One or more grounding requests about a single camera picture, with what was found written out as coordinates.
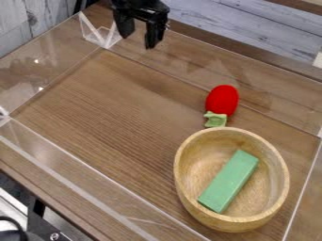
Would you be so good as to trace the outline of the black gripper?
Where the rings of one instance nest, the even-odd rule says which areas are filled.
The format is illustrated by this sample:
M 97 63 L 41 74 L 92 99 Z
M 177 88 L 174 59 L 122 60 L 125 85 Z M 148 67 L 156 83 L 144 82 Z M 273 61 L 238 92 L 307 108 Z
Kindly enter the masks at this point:
M 162 0 L 112 0 L 121 36 L 128 39 L 136 32 L 136 20 L 146 23 L 145 47 L 153 49 L 164 39 L 170 7 Z

